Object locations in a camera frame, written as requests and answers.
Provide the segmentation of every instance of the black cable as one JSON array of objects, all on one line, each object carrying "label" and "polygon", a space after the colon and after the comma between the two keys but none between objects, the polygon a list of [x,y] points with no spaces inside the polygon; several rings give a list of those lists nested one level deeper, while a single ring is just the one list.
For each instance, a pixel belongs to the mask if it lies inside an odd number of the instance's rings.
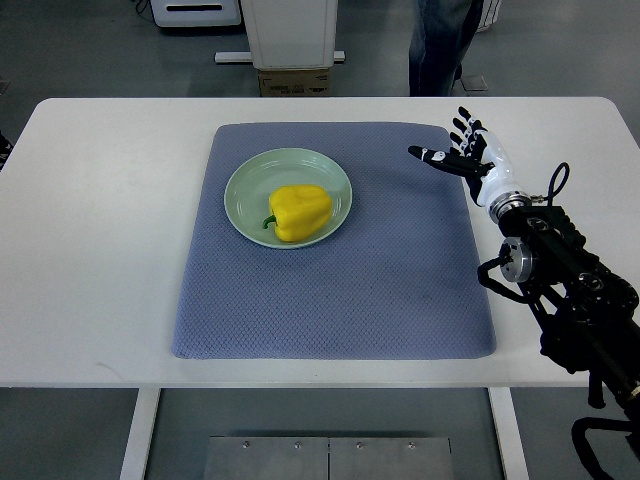
[{"label": "black cable", "polygon": [[[564,177],[562,177],[560,185],[554,190],[556,181],[558,180],[558,175],[560,175],[560,172],[562,172],[562,170],[564,170]],[[569,168],[569,164],[567,162],[562,162],[553,172],[553,175],[551,175],[551,180],[549,181],[549,189],[547,190],[547,196],[543,199],[547,201],[548,206],[553,205],[553,198],[558,195],[567,184],[567,180],[569,180],[570,170],[571,169]]]},{"label": "black cable", "polygon": [[131,2],[135,2],[135,1],[138,2],[136,3],[136,13],[138,15],[141,15],[142,12],[144,12],[149,6],[149,0],[131,0]]},{"label": "black cable", "polygon": [[591,445],[589,445],[586,433],[587,430],[591,429],[611,432],[637,432],[638,426],[628,420],[585,417],[576,420],[571,428],[571,438],[573,439],[576,453],[589,475],[595,480],[613,480],[613,477],[602,469]]},{"label": "black cable", "polygon": [[499,281],[494,280],[489,276],[489,270],[492,270],[496,267],[502,267],[510,261],[511,257],[509,255],[509,247],[505,244],[502,244],[502,248],[500,248],[500,253],[498,254],[497,258],[484,262],[478,267],[478,282],[483,287],[488,288],[492,292],[495,292],[498,295],[502,295],[509,300],[525,305],[530,304],[533,301],[532,299],[524,295],[517,294],[510,288],[506,287]]}]

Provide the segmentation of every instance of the jeans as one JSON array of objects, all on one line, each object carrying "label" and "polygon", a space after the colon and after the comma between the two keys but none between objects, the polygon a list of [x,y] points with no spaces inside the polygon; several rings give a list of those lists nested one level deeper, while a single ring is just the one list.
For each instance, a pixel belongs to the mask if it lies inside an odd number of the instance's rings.
[{"label": "jeans", "polygon": [[448,97],[482,16],[483,0],[416,0],[409,48],[412,97]]}]

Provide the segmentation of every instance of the robotic arm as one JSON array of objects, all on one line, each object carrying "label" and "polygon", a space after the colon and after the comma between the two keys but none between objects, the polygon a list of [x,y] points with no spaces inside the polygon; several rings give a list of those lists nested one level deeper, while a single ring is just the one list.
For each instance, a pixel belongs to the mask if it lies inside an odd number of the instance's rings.
[{"label": "robotic arm", "polygon": [[[563,163],[546,197],[523,191],[497,137],[460,107],[450,152],[409,147],[409,153],[447,173],[465,177],[475,203],[498,224],[505,240],[497,258],[478,268],[480,283],[513,301],[527,304],[542,330],[541,353],[569,373],[589,371],[589,405],[603,408],[602,384],[613,393],[628,422],[578,420],[572,429],[580,459],[594,478],[611,478],[586,441],[590,428],[632,432],[629,444],[640,455],[640,327],[633,321],[638,294],[584,249],[580,234],[553,197],[566,183]],[[554,191],[557,176],[565,170]],[[534,205],[546,201],[545,205]],[[520,293],[490,278],[499,267]],[[545,305],[551,305],[553,312]]]}]

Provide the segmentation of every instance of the table surface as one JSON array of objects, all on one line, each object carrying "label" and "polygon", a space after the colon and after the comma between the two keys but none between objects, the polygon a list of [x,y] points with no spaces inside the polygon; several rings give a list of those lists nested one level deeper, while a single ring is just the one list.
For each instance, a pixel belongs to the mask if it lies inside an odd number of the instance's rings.
[{"label": "table surface", "polygon": [[[489,293],[497,349],[473,360],[184,360],[170,352],[213,136],[231,123],[400,121],[449,129],[458,105],[516,177],[557,198],[587,249],[640,287],[640,150],[601,98],[50,99],[0,174],[0,385],[470,387],[584,385],[539,354],[526,306]],[[502,243],[469,202],[481,261]]]}]

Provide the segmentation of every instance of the gray textured mat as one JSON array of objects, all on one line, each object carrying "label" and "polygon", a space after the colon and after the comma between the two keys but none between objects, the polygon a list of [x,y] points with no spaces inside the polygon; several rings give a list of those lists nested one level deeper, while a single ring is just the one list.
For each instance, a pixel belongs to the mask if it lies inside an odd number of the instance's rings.
[{"label": "gray textured mat", "polygon": [[[184,273],[172,351],[185,358],[477,358],[495,349],[459,178],[407,153],[448,149],[407,123],[267,123],[218,130]],[[252,156],[315,150],[347,173],[353,204],[327,239],[275,250],[244,238],[223,194]]]}]

